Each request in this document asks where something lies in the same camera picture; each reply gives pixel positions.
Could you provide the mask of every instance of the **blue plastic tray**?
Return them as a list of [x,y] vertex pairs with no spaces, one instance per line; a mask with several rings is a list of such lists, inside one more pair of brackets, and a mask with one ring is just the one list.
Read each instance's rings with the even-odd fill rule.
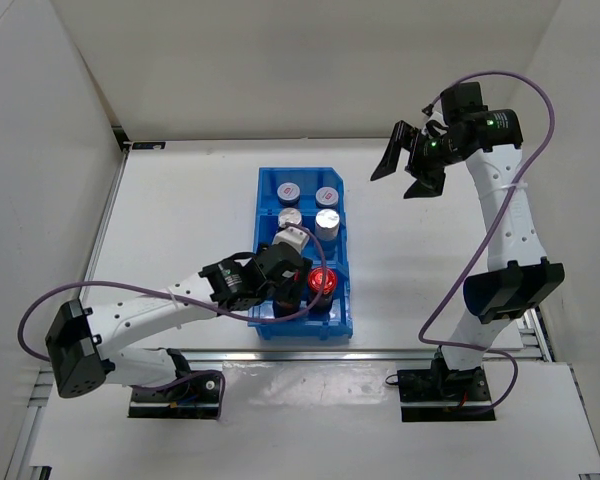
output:
[[[338,285],[334,294],[330,312],[309,313],[306,317],[289,322],[262,324],[249,322],[260,337],[270,340],[276,336],[284,337],[329,337],[353,335],[353,321],[349,307],[349,262],[347,260],[347,219],[344,211],[344,182],[333,168],[261,168],[258,180],[258,202],[256,204],[256,225],[253,249],[259,243],[271,243],[278,229],[278,213],[285,208],[278,201],[277,189],[284,182],[293,182],[300,187],[300,200],[295,206],[302,213],[302,224],[312,232],[316,214],[322,210],[316,205],[315,194],[321,187],[332,187],[338,191],[340,200],[337,211],[340,214],[340,231],[335,252],[327,258],[327,266],[338,276]],[[302,252],[302,256],[313,260],[313,266],[320,266],[320,258],[311,241]],[[303,295],[300,308],[306,305],[308,287]],[[271,301],[249,310],[249,316],[273,318]]]

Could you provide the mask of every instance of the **white wall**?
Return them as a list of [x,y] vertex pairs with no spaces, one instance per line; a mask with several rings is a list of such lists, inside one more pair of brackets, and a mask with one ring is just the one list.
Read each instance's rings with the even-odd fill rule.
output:
[[[600,449],[600,0],[562,1],[528,73],[557,111],[553,143],[528,174],[538,232],[567,275],[543,312],[557,358],[574,365]],[[544,107],[526,87],[512,105],[530,151],[545,132]]]
[[[18,348],[19,317],[50,287],[81,277],[119,159],[50,3],[0,0],[0,478],[38,368]],[[38,349],[50,303],[28,330]]]
[[130,138],[193,140],[388,136],[462,74],[524,71],[559,0],[53,2]]

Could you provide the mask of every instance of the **red light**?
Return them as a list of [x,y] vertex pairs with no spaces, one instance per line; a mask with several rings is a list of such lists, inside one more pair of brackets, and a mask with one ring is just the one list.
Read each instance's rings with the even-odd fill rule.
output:
[[[322,285],[322,267],[314,268],[309,274],[309,288],[317,293],[320,290],[320,285]],[[327,283],[324,286],[323,293],[325,295],[330,294],[336,289],[336,285],[338,285],[336,272],[327,268]]]

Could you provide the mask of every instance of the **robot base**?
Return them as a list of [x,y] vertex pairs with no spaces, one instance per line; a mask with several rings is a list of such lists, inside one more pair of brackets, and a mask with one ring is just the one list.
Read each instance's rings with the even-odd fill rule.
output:
[[209,373],[191,380],[182,395],[173,401],[172,393],[139,391],[135,388],[129,402],[129,418],[178,418],[215,420],[220,412],[221,379]]
[[398,370],[398,389],[403,422],[484,422],[496,419],[493,410],[478,413],[491,404],[491,393],[482,368],[473,372],[473,378],[464,394],[443,396],[436,387],[431,369]]

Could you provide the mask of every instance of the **robotic arm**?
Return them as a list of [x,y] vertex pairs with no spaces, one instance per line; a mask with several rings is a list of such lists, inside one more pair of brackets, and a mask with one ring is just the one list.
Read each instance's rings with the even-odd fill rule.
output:
[[210,297],[213,306],[228,311],[247,310],[273,295],[293,303],[291,297],[302,291],[294,287],[306,284],[311,269],[311,260],[300,254],[307,241],[306,233],[288,227],[255,254],[235,254],[163,289],[166,299],[139,296],[91,308],[78,299],[66,302],[45,339],[59,395],[79,397],[104,383],[156,387],[189,374],[178,350],[129,345],[216,316],[183,297]]
[[[404,148],[410,152],[406,171],[415,178],[404,198],[436,197],[443,192],[445,168],[464,161],[476,185],[488,230],[522,165],[518,117],[513,110],[489,110],[477,82],[454,85],[440,98],[442,115],[425,112],[429,118],[421,131],[404,121],[396,123],[371,180],[395,172]],[[476,378],[484,378],[482,358],[498,334],[564,280],[562,264],[549,263],[540,243],[525,187],[522,182],[517,184],[489,244],[488,272],[466,278],[466,309],[449,339],[484,350],[442,346],[428,381],[412,384],[422,390],[420,398],[457,400],[470,390]]]

